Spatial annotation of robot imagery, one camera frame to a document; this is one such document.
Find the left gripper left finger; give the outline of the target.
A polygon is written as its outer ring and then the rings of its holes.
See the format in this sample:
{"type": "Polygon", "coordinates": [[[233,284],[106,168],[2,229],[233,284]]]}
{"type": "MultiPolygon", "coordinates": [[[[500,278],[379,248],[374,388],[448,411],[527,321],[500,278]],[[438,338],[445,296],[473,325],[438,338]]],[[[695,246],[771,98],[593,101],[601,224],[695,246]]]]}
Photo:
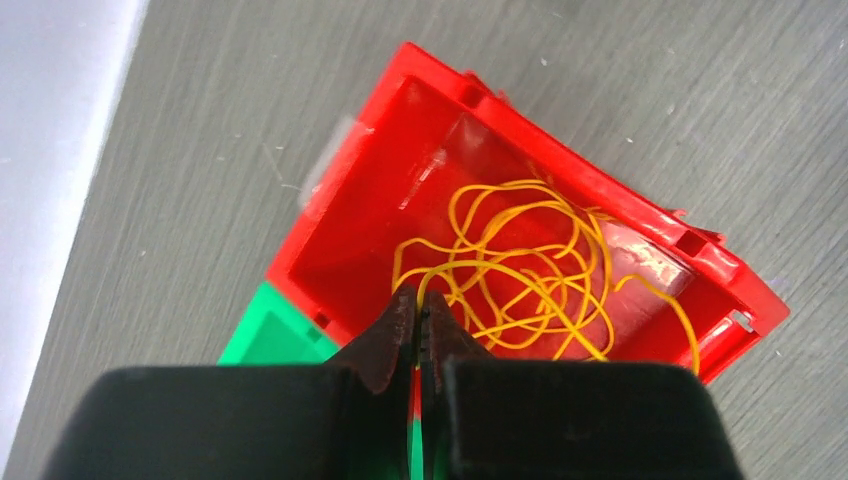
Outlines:
{"type": "Polygon", "coordinates": [[[416,293],[325,362],[129,367],[87,391],[46,479],[408,479],[416,293]]]}

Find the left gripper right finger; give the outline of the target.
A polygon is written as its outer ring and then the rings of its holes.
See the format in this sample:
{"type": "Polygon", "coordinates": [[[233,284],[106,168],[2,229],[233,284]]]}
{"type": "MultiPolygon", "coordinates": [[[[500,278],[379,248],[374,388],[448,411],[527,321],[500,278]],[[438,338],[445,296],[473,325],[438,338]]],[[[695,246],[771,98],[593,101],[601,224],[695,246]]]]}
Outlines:
{"type": "Polygon", "coordinates": [[[421,301],[427,479],[739,479],[711,396],[657,363],[508,360],[421,301]]]}

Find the green plastic bin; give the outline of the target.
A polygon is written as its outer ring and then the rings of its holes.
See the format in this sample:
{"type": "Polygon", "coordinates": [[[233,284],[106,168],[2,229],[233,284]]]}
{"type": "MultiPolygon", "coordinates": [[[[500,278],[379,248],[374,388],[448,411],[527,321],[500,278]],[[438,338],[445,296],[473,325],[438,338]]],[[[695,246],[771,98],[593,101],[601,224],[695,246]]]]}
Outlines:
{"type": "Polygon", "coordinates": [[[225,367],[267,370],[261,444],[279,479],[422,479],[416,293],[402,287],[339,347],[262,284],[225,347],[225,367]]]}

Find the red plastic bin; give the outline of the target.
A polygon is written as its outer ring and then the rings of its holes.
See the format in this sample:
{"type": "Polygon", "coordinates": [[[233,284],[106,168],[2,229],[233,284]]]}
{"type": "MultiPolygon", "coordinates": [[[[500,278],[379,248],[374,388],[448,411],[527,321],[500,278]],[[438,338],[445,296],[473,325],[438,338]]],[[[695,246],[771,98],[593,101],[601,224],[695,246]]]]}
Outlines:
{"type": "Polygon", "coordinates": [[[721,234],[411,43],[307,196],[266,278],[339,344],[411,285],[497,356],[672,363],[707,382],[789,315],[721,234]]]}

